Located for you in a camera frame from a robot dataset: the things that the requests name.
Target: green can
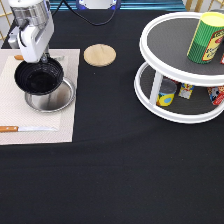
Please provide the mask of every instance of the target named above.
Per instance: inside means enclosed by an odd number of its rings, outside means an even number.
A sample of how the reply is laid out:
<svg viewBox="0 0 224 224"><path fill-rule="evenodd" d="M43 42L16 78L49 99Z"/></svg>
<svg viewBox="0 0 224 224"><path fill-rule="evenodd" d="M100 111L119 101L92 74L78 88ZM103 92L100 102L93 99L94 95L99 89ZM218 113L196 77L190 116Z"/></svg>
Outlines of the green can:
<svg viewBox="0 0 224 224"><path fill-rule="evenodd" d="M204 13L199 20L187 57L195 63L209 63L223 37L224 15L218 12Z"/></svg>

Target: food container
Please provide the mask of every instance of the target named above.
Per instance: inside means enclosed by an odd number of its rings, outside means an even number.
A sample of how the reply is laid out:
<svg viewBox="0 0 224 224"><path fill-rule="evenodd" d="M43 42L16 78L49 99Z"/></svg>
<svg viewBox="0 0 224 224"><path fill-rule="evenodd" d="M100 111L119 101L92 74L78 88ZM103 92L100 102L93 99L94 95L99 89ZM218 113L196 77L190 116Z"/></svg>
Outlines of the food container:
<svg viewBox="0 0 224 224"><path fill-rule="evenodd" d="M156 104L158 106L169 106L173 102L176 90L177 86L173 81L163 79Z"/></svg>
<svg viewBox="0 0 224 224"><path fill-rule="evenodd" d="M199 64L209 63L224 36L224 15L218 12L204 13L198 23L187 57Z"/></svg>
<svg viewBox="0 0 224 224"><path fill-rule="evenodd" d="M185 99L190 99L193 90L194 90L194 85L188 85L186 83L182 83L180 87L179 96Z"/></svg>
<svg viewBox="0 0 224 224"><path fill-rule="evenodd" d="M219 105L224 100L224 86L207 87L213 105Z"/></svg>

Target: knife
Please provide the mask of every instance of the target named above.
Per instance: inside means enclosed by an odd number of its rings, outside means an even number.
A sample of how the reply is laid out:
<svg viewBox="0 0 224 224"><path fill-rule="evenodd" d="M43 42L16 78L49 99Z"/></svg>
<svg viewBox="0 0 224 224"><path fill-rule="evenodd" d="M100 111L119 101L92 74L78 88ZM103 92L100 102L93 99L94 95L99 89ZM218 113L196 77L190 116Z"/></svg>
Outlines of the knife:
<svg viewBox="0 0 224 224"><path fill-rule="evenodd" d="M0 132L20 132L20 131L57 131L57 129L44 126L40 127L0 126Z"/></svg>
<svg viewBox="0 0 224 224"><path fill-rule="evenodd" d="M21 61L24 60L22 55L15 55L14 58L16 60L21 60ZM60 57L54 57L53 59L55 59L56 61L62 61L62 60L64 60L64 58L65 58L65 56L60 56Z"/></svg>

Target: yellow can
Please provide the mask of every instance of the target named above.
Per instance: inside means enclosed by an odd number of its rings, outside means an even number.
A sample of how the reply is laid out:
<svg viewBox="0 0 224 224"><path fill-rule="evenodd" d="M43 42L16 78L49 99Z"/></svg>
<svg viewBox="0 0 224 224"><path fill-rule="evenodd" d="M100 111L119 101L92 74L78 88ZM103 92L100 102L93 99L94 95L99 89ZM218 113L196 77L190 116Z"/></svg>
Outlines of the yellow can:
<svg viewBox="0 0 224 224"><path fill-rule="evenodd" d="M173 81L163 79L156 104L158 106L169 106L173 102L176 90L177 86Z"/></svg>

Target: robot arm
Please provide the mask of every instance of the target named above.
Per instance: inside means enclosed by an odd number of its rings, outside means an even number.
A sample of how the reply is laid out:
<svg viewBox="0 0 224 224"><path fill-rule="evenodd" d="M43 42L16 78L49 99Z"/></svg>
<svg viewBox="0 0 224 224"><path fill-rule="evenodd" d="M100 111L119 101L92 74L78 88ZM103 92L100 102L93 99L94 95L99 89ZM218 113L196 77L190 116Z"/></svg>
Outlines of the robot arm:
<svg viewBox="0 0 224 224"><path fill-rule="evenodd" d="M26 62L37 63L48 53L46 49L54 33L50 4L46 0L8 1L18 26L11 32L9 44L20 48Z"/></svg>

